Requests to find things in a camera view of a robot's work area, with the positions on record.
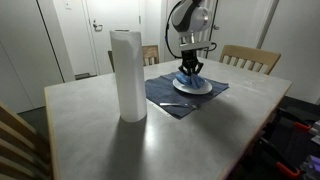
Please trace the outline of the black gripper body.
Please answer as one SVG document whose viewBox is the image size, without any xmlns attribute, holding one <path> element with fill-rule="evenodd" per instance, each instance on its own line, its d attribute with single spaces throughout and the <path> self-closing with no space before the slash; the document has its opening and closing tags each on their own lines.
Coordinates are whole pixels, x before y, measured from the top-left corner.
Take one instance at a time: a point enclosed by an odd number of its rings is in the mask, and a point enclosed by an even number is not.
<svg viewBox="0 0 320 180">
<path fill-rule="evenodd" d="M 182 52 L 182 65 L 184 67 L 196 67 L 198 59 L 195 50 L 187 50 Z"/>
</svg>

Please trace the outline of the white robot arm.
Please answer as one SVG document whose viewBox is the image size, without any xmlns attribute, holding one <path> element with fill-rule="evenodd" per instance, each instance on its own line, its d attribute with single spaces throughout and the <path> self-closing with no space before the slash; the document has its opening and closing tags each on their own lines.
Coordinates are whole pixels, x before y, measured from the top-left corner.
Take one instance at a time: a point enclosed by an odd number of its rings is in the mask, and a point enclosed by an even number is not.
<svg viewBox="0 0 320 180">
<path fill-rule="evenodd" d="M 197 41 L 196 33 L 209 28 L 212 16 L 208 8 L 202 7 L 204 0 L 180 0 L 171 10 L 166 30 L 169 24 L 179 35 L 179 49 L 182 65 L 179 70 L 186 76 L 200 73 L 203 63 L 197 59 L 197 51 L 209 48 L 210 41 Z"/>
</svg>

